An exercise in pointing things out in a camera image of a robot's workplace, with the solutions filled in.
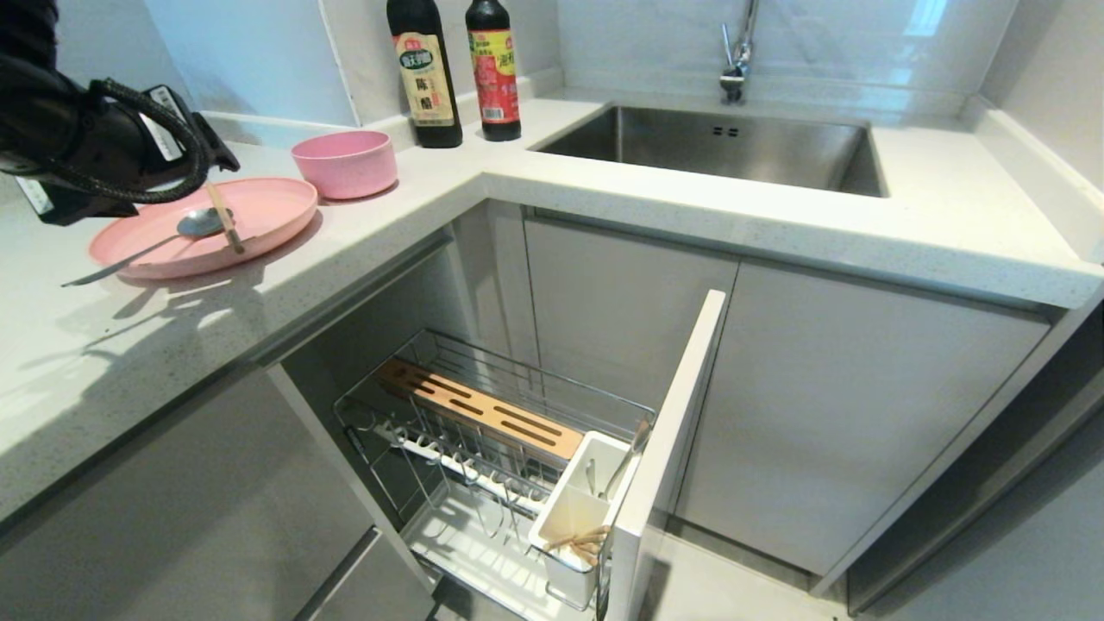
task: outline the kitchen counter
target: kitchen counter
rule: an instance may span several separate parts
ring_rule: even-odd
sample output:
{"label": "kitchen counter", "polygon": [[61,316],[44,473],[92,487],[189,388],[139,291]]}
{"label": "kitchen counter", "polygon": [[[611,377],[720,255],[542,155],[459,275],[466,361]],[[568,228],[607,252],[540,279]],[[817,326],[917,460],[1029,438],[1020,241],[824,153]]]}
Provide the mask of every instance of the kitchen counter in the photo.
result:
{"label": "kitchen counter", "polygon": [[[1104,270],[1081,261],[954,120],[875,120],[887,199],[527,150],[603,105],[594,94],[533,99],[522,105],[521,140],[487,143],[468,126],[458,149],[404,150],[392,191],[321,207],[304,235],[270,255],[169,283],[107,278],[62,290],[61,282],[95,269],[85,249],[104,222],[44,227],[20,201],[0,204],[8,257],[0,276],[8,292],[0,519],[486,198],[1029,304],[1075,308],[1104,282]],[[242,170],[214,179],[298,177],[284,149],[232,148]]]}

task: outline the white cabinet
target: white cabinet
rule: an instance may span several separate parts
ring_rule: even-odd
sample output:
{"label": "white cabinet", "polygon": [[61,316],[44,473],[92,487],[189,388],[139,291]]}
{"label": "white cabinet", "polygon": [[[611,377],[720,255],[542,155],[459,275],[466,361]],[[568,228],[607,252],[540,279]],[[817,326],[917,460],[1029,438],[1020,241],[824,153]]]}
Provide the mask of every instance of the white cabinet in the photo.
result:
{"label": "white cabinet", "polygon": [[743,261],[678,515],[827,573],[1048,328]]}
{"label": "white cabinet", "polygon": [[730,257],[574,224],[526,222],[541,367],[650,408]]}
{"label": "white cabinet", "polygon": [[[254,371],[19,525],[0,556],[0,619],[289,621],[372,524]],[[424,614],[432,600],[420,594]]]}

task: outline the white wall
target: white wall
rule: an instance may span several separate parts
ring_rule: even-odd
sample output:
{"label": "white wall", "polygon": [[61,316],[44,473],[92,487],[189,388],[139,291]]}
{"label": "white wall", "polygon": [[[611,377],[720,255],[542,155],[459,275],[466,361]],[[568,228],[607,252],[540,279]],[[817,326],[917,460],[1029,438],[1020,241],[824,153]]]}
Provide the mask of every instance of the white wall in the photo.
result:
{"label": "white wall", "polygon": [[1098,621],[1104,464],[973,562],[880,621]]}
{"label": "white wall", "polygon": [[1104,2],[1020,0],[981,94],[1104,190]]}
{"label": "white wall", "polygon": [[[361,123],[406,112],[399,64],[388,28],[386,0],[321,2]],[[437,1],[457,94],[475,91],[467,29],[464,25],[464,12],[468,4],[465,0]],[[555,0],[505,0],[502,4],[510,11],[518,74],[530,75],[559,66]]]}
{"label": "white wall", "polygon": [[57,69],[77,84],[104,77],[139,91],[167,84],[194,103],[142,0],[60,0],[57,9]]}
{"label": "white wall", "polygon": [[[569,86],[719,95],[720,22],[743,0],[559,0]],[[761,0],[750,91],[794,84],[977,92],[1016,0]]]}
{"label": "white wall", "polygon": [[357,125],[318,0],[146,0],[198,109]]}

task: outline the soy sauce bottle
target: soy sauce bottle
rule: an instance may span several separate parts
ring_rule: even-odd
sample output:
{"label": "soy sauce bottle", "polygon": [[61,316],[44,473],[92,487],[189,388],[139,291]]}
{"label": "soy sauce bottle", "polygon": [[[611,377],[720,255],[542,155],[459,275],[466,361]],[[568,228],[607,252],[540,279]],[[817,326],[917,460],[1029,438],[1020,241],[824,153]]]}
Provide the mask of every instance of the soy sauce bottle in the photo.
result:
{"label": "soy sauce bottle", "polygon": [[433,0],[388,0],[388,24],[418,144],[458,147],[464,131],[437,6]]}
{"label": "soy sauce bottle", "polygon": [[521,114],[510,14],[498,0],[474,0],[464,17],[484,137],[492,141],[514,140],[521,136]]}

